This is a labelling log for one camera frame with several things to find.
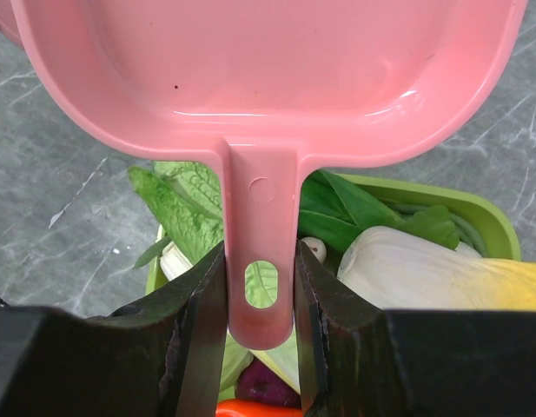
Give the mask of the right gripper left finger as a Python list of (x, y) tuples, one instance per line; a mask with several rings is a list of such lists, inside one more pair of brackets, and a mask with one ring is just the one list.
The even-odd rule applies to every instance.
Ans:
[(212, 416), (226, 327), (222, 245), (108, 316), (0, 300), (0, 416)]

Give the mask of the pink dustpan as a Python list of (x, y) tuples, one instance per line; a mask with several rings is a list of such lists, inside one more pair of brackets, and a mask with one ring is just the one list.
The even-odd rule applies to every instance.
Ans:
[(498, 82), (523, 1), (0, 1), (61, 110), (98, 141), (208, 165), (222, 185), (228, 323), (290, 335), (299, 194), (324, 167), (402, 162)]

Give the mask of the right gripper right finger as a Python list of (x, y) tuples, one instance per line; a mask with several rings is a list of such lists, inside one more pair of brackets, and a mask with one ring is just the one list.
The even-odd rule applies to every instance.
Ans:
[(536, 313), (382, 310), (294, 262), (306, 416), (536, 416)]

